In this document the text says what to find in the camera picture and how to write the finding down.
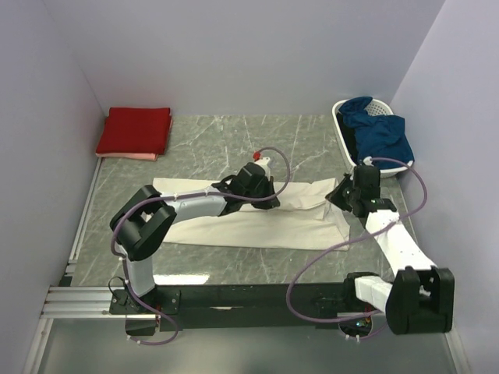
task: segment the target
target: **gray marble surface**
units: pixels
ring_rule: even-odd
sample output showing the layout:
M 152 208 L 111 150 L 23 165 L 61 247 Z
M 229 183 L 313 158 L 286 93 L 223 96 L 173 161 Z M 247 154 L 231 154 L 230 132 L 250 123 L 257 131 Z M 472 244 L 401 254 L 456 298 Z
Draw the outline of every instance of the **gray marble surface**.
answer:
M 139 187 L 154 177 L 219 179 L 237 172 L 255 149 L 276 146 L 291 162 L 294 182 L 342 178 L 347 172 L 331 116 L 177 116 L 173 118 L 167 153 L 157 162 L 105 159 L 97 178 L 90 219 L 84 232 L 73 286 L 103 286 L 122 274 L 109 250 L 109 221 Z M 284 163 L 273 155 L 276 181 L 285 178 Z M 405 203 L 396 178 L 382 181 L 382 193 L 401 212 Z M 360 223 L 345 214 L 350 237 L 363 233 Z M 412 233 L 409 221 L 405 222 Z M 318 251 L 228 248 L 163 244 L 154 255 L 154 274 L 200 275 L 208 284 L 281 283 L 306 265 Z M 385 280 L 393 274 L 371 239 L 334 252 L 303 274 L 302 282 L 343 281 L 352 271 L 373 271 Z M 189 282 L 189 277 L 179 278 Z

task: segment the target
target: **dark blue fabric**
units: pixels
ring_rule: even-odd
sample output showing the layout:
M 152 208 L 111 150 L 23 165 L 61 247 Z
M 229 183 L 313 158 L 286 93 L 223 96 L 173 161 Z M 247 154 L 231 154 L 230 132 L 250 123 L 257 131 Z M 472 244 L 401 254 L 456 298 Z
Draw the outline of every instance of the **dark blue fabric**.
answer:
M 360 164 L 364 158 L 390 157 L 402 162 L 414 160 L 411 146 L 405 137 L 405 119 L 397 115 L 368 115 L 366 106 L 372 97 L 362 96 L 346 101 L 339 109 L 343 122 L 356 131 Z M 399 168 L 393 162 L 374 163 L 380 169 Z

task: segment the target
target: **black cable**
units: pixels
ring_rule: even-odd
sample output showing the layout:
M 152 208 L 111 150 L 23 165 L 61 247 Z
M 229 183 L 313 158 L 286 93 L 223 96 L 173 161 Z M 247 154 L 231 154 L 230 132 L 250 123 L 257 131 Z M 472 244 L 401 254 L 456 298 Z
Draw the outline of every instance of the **black cable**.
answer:
M 118 277 L 118 276 L 111 278 L 111 279 L 109 280 L 109 282 L 108 282 L 108 288 L 109 288 L 109 291 L 112 293 L 113 298 L 115 298 L 116 300 L 118 300 L 118 296 L 116 296 L 115 292 L 111 289 L 111 282 L 112 282 L 112 280 L 113 280 L 113 279 L 115 279 L 115 278 L 118 278 L 118 279 L 122 282 L 122 284 L 123 284 L 123 287 L 124 287 L 124 288 L 126 288 L 126 283 L 125 283 L 125 278 L 123 278 L 123 277 Z

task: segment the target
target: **folded red cloth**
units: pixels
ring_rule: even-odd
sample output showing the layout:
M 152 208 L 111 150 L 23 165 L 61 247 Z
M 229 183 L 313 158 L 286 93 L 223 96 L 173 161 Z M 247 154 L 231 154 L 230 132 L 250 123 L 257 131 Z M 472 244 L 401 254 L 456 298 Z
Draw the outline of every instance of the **folded red cloth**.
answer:
M 163 154 L 170 108 L 110 108 L 96 153 Z

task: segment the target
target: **white wall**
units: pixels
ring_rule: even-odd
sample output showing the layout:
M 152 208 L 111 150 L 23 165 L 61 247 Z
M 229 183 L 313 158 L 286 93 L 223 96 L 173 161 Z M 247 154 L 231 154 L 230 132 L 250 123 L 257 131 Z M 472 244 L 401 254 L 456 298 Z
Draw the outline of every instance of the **white wall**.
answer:
M 497 14 L 497 0 L 447 0 L 391 103 L 428 184 L 418 238 L 455 274 L 455 320 L 479 374 L 499 368 Z M 418 182 L 403 182 L 414 207 Z
M 0 371 L 20 372 L 62 276 L 103 113 L 40 0 L 0 2 Z
M 444 0 L 45 0 L 104 111 L 331 113 L 389 101 Z

